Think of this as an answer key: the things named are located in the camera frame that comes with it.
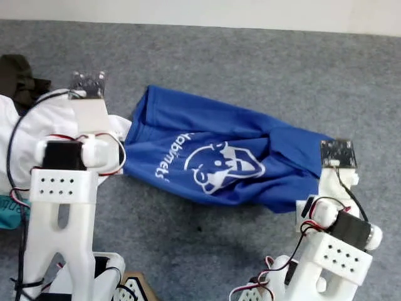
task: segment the teal fabric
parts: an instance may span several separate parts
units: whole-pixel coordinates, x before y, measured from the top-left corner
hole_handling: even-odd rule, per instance
[[[30,210],[26,209],[26,216],[29,218]],[[0,229],[16,229],[21,222],[21,209],[9,196],[0,195]]]

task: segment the cartoon face logo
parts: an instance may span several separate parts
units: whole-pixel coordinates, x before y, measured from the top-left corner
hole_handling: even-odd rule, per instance
[[[185,161],[184,170],[193,171],[196,184],[212,194],[238,179],[262,176],[265,167],[249,149],[223,142],[196,149]]]

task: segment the blue cloth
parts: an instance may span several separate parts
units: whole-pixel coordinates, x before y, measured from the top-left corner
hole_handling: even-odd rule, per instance
[[[293,211],[318,191],[329,137],[204,97],[149,86],[125,141],[124,173],[202,204]]]
[[[26,217],[29,218],[30,210],[25,209]],[[15,203],[9,196],[0,195],[0,229],[16,229],[21,223],[21,210],[19,204]]]

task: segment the dark green cloth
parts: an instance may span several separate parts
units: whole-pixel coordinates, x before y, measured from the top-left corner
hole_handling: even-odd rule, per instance
[[[51,81],[34,78],[23,55],[0,57],[0,94],[14,101],[19,115],[23,115],[40,95],[49,92]]]

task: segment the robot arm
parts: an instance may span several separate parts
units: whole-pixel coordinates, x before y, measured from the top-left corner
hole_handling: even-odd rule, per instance
[[[360,219],[361,207],[349,192],[358,183],[352,143],[322,141],[321,159],[318,195],[296,205],[296,229],[308,240],[300,260],[279,256],[264,271],[266,289],[243,291],[239,300],[352,301],[362,286],[373,260],[368,252],[379,247],[383,234]],[[308,232],[305,225],[311,225]]]
[[[110,301],[125,271],[120,255],[92,251],[98,177],[116,173],[123,164],[119,163],[121,144],[111,134],[103,91],[104,73],[96,78],[75,73],[69,95],[81,135],[44,140],[36,149],[41,167],[31,175],[23,282],[38,284],[26,286],[23,301]],[[60,204],[70,205],[64,228],[58,226]],[[42,293],[41,279],[56,253],[61,253],[66,265],[49,293]]]

